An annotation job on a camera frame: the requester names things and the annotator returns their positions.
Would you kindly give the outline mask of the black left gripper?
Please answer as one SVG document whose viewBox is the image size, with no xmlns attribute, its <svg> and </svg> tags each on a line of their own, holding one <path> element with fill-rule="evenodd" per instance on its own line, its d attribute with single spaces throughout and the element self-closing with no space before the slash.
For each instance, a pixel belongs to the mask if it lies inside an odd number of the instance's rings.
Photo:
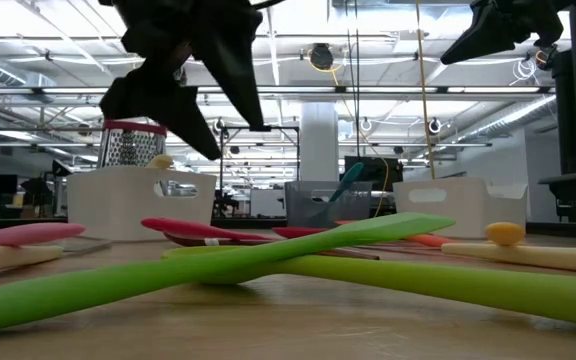
<svg viewBox="0 0 576 360">
<path fill-rule="evenodd" d="M 147 59 L 187 46 L 251 129 L 264 126 L 252 61 L 262 14 L 248 1 L 112 0 L 126 31 L 124 48 Z M 108 120 L 147 117 L 209 160 L 221 151 L 196 104 L 197 88 L 171 73 L 139 68 L 116 78 L 99 105 Z"/>
</svg>

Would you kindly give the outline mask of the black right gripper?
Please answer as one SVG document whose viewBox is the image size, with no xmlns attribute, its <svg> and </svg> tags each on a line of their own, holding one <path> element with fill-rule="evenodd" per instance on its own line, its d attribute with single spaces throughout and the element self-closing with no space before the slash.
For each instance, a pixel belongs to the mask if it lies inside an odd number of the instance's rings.
<svg viewBox="0 0 576 360">
<path fill-rule="evenodd" d="M 576 0 L 476 0 L 471 25 L 443 53 L 444 65 L 513 50 L 515 43 L 538 35 L 537 45 L 551 45 L 562 32 L 558 13 Z"/>
</svg>

